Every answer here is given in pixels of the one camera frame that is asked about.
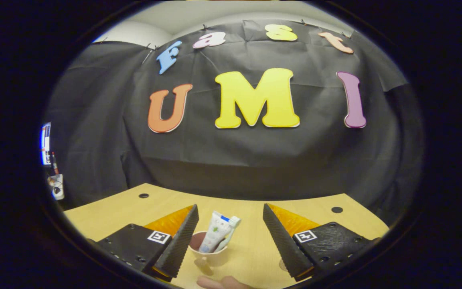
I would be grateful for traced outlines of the wooden desktop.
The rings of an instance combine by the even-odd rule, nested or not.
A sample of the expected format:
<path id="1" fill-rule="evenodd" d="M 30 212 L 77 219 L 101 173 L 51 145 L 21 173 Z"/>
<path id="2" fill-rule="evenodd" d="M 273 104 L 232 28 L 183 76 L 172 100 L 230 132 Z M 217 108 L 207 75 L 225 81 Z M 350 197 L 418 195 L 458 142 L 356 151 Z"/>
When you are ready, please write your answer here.
<path id="1" fill-rule="evenodd" d="M 227 261 L 211 269 L 213 279 L 230 275 L 251 287 L 264 289 L 282 289 L 296 283 L 280 267 L 281 256 L 263 221 L 264 201 L 218 199 L 144 183 L 65 214 L 84 237 L 99 241 L 127 224 L 147 225 L 194 204 L 199 212 L 195 232 L 208 229 L 213 211 L 241 219 L 226 249 Z M 337 222 L 370 240 L 389 230 L 380 218 L 346 194 L 272 204 L 318 224 Z"/>

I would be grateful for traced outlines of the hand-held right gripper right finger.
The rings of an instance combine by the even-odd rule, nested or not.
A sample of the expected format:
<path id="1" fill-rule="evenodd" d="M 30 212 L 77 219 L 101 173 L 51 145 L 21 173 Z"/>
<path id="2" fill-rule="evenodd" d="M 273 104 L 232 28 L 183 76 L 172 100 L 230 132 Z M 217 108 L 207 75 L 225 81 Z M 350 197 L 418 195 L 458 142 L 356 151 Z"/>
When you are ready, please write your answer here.
<path id="1" fill-rule="evenodd" d="M 382 236 L 382 221 L 358 203 L 265 203 L 263 221 L 295 281 L 348 269 Z"/>

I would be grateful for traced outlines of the black backdrop cloth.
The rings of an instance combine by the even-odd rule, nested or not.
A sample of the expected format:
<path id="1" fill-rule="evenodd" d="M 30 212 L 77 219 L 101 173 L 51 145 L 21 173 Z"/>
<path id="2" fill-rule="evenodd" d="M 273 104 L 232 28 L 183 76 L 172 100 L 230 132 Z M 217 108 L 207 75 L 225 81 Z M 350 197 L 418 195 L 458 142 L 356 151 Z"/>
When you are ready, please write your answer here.
<path id="1" fill-rule="evenodd" d="M 143 183 L 261 201 L 345 193 L 390 226 L 424 162 L 416 93 L 384 51 L 281 19 L 217 24 L 156 49 L 91 44 L 44 122 L 72 207 Z"/>

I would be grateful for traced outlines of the beige cup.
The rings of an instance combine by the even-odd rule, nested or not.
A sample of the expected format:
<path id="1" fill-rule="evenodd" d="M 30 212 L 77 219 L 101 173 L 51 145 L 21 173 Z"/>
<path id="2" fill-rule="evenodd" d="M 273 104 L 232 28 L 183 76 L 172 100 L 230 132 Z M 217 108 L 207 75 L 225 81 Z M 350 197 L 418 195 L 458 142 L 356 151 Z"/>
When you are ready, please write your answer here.
<path id="1" fill-rule="evenodd" d="M 228 242 L 227 238 L 224 238 L 214 252 L 202 253 L 199 249 L 206 234 L 207 232 L 194 233 L 191 237 L 188 249 L 195 257 L 194 265 L 196 265 L 199 271 L 203 275 L 212 276 L 214 274 L 213 269 L 225 265 L 229 259 Z"/>

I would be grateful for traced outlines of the white toothpaste tube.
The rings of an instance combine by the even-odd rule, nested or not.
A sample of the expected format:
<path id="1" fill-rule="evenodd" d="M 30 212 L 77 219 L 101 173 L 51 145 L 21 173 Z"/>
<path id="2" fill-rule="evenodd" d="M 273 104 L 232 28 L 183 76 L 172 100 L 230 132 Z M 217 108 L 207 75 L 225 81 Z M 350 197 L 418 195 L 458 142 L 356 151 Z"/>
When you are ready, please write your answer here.
<path id="1" fill-rule="evenodd" d="M 202 254 L 211 254 L 215 251 L 218 244 L 229 233 L 229 218 L 223 216 L 217 211 L 213 211 L 211 215 L 211 222 L 198 252 Z"/>

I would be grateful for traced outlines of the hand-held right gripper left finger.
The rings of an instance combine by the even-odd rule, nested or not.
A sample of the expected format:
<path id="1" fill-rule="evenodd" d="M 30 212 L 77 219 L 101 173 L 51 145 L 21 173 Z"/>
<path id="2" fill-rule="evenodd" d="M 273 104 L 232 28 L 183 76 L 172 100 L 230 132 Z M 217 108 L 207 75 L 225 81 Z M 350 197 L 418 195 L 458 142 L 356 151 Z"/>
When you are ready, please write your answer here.
<path id="1" fill-rule="evenodd" d="M 196 204 L 147 225 L 127 224 L 99 241 L 88 241 L 104 255 L 162 281 L 178 276 L 199 221 Z"/>

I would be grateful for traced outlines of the blue white sign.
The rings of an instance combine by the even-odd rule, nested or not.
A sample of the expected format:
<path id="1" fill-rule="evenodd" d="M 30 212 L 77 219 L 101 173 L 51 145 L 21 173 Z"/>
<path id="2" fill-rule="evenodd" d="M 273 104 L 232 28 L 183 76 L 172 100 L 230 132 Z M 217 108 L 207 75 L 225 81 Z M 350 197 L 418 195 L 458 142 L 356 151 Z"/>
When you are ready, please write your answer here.
<path id="1" fill-rule="evenodd" d="M 41 161 L 43 166 L 51 166 L 51 156 L 50 156 L 50 129 L 51 122 L 43 124 L 41 129 Z"/>

